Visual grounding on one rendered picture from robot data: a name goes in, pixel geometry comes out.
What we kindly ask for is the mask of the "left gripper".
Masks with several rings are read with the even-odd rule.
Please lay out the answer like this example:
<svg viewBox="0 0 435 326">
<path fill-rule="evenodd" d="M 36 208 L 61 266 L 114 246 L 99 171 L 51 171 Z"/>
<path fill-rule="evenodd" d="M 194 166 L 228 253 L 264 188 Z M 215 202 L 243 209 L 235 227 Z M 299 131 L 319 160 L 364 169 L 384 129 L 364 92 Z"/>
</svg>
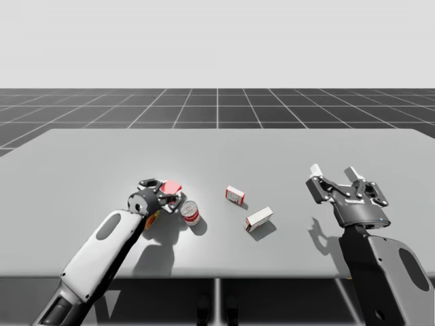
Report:
<svg viewBox="0 0 435 326">
<path fill-rule="evenodd" d="M 182 191 L 166 194 L 159 191 L 163 184 L 163 180 L 155 178 L 141 180 L 137 185 L 139 191 L 128 198 L 128 210 L 141 216 L 153 215 L 161 208 L 168 213 L 176 211 L 183 200 Z"/>
</svg>

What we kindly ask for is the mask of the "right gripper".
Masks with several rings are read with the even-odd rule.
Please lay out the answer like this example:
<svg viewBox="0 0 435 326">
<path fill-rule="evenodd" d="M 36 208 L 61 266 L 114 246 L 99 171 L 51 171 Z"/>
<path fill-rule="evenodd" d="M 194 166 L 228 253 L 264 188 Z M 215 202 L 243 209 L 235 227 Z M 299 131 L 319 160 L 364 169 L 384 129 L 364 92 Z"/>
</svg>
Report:
<svg viewBox="0 0 435 326">
<path fill-rule="evenodd" d="M 323 176 L 318 164 L 310 167 L 306 186 L 316 204 L 331 201 L 334 216 L 342 228 L 359 225 L 364 228 L 386 228 L 391 224 L 381 207 L 389 205 L 377 183 L 368 181 L 350 166 L 344 170 L 351 182 L 353 194 L 344 196 L 339 185 Z"/>
</svg>

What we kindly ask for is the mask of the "pink cube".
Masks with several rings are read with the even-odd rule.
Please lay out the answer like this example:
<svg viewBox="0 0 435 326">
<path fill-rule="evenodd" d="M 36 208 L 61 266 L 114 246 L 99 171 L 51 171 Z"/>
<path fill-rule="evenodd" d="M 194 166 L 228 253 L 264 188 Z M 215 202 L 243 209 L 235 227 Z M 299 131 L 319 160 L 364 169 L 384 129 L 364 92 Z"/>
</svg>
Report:
<svg viewBox="0 0 435 326">
<path fill-rule="evenodd" d="M 181 191 L 182 186 L 178 182 L 174 180 L 166 180 L 160 187 L 160 191 L 164 194 L 177 194 L 179 191 Z"/>
</svg>

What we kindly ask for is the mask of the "yellow and red rectangular can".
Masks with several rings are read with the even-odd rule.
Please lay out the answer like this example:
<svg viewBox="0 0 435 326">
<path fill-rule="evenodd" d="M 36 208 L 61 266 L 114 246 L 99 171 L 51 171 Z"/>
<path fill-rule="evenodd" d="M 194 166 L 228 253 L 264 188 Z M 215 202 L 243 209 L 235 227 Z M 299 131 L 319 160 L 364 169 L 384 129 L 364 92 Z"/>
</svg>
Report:
<svg viewBox="0 0 435 326">
<path fill-rule="evenodd" d="M 157 218 L 160 215 L 160 211 L 156 211 L 154 214 L 150 215 L 145 223 L 145 230 L 150 229 L 150 227 L 153 225 L 153 223 L 157 220 Z"/>
</svg>

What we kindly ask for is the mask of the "red and white can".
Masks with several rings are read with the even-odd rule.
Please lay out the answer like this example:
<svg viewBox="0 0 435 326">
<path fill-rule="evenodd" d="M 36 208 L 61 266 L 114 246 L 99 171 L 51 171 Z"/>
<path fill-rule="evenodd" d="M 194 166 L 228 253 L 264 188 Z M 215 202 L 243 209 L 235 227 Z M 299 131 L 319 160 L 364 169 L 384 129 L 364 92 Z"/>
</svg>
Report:
<svg viewBox="0 0 435 326">
<path fill-rule="evenodd" d="M 185 201 L 180 208 L 180 213 L 189 226 L 196 225 L 199 221 L 198 206 L 193 200 Z"/>
</svg>

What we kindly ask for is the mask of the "red and white carton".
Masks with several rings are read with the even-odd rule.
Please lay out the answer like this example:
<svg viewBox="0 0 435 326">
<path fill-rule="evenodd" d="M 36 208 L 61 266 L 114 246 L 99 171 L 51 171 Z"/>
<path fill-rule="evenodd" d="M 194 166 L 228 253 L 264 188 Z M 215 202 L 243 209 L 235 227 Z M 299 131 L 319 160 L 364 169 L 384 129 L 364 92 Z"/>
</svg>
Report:
<svg viewBox="0 0 435 326">
<path fill-rule="evenodd" d="M 245 219 L 244 228 L 247 232 L 251 232 L 262 224 L 266 223 L 271 216 L 273 211 L 270 207 L 261 209 L 260 211 L 250 215 Z"/>
<path fill-rule="evenodd" d="M 242 192 L 241 190 L 229 185 L 226 188 L 225 197 L 226 197 L 226 199 L 228 199 L 229 201 L 231 201 L 235 204 L 242 205 L 244 202 L 245 193 Z"/>
</svg>

